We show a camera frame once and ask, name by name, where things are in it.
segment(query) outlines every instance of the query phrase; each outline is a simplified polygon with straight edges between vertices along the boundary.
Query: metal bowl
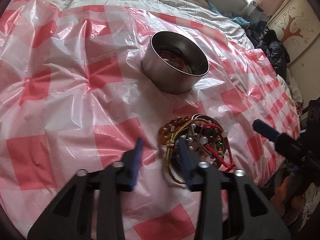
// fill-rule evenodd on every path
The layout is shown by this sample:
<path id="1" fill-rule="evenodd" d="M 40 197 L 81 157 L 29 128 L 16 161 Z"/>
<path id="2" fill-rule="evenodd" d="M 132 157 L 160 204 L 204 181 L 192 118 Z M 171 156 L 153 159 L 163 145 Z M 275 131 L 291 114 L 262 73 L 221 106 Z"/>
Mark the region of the metal bowl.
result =
<path id="1" fill-rule="evenodd" d="M 168 48 L 182 54 L 187 65 L 185 69 L 179 70 L 160 57 L 159 52 Z M 141 67 L 159 90 L 171 94 L 189 91 L 209 71 L 205 54 L 194 42 L 181 34 L 168 31 L 152 35 Z"/>

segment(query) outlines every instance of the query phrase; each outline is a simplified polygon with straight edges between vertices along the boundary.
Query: pile of bracelets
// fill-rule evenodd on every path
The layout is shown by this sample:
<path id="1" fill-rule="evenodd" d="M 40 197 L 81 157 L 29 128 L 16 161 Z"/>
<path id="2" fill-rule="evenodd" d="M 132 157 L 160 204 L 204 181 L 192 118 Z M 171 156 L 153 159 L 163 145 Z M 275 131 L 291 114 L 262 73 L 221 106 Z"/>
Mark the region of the pile of bracelets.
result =
<path id="1" fill-rule="evenodd" d="M 190 150 L 197 152 L 202 161 L 219 168 L 221 165 L 230 171 L 234 168 L 234 162 L 228 142 L 228 132 L 213 118 L 195 114 L 193 117 L 173 119 L 159 129 L 159 140 L 166 145 L 165 166 L 172 178 L 178 184 L 185 184 L 178 180 L 172 173 L 180 173 L 179 154 L 177 152 L 177 141 L 184 138 L 188 142 Z M 224 161 L 224 155 L 228 151 L 230 165 Z"/>

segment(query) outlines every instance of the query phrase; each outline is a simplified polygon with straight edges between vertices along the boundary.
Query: checkered tablecloth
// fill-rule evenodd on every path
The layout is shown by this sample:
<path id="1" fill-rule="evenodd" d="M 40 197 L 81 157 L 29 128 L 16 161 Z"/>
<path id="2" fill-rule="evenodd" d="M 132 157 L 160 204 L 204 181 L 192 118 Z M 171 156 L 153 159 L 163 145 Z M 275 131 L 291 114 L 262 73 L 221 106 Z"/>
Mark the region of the checkered tablecloth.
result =
<path id="1" fill-rule="evenodd" d="M 182 95 L 160 92 L 140 68 L 151 35 L 164 30 L 194 41 L 210 63 Z M 196 22 L 119 6 L 59 11 L 44 0 L 12 0 L 0 43 L 0 199 L 25 236 L 78 169 L 101 170 L 142 137 L 137 186 L 122 195 L 126 239 L 193 239 L 199 193 L 164 173 L 158 129 L 196 113 L 215 118 L 229 132 L 237 168 L 260 185 L 283 159 L 252 122 L 293 137 L 299 131 L 263 52 Z"/>

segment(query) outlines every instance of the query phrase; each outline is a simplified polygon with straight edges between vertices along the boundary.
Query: black jacket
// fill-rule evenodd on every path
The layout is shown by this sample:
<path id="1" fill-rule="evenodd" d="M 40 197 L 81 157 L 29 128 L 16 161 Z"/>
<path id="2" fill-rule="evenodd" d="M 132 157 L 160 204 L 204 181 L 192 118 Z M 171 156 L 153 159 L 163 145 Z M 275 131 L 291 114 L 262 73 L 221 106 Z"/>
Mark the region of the black jacket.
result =
<path id="1" fill-rule="evenodd" d="M 270 30 L 268 27 L 264 29 L 257 49 L 263 50 L 276 73 L 286 80 L 287 64 L 290 62 L 290 57 L 274 30 Z"/>

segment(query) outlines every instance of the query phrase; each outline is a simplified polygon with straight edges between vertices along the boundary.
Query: patterned curtain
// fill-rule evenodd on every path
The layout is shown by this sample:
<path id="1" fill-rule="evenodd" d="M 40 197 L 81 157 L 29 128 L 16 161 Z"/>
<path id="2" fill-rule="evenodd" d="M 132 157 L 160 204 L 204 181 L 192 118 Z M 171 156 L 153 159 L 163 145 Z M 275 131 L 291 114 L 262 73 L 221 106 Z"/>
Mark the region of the patterned curtain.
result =
<path id="1" fill-rule="evenodd" d="M 250 27 L 258 34 L 262 33 L 271 17 L 285 0 L 252 0 L 238 14 L 250 22 Z"/>

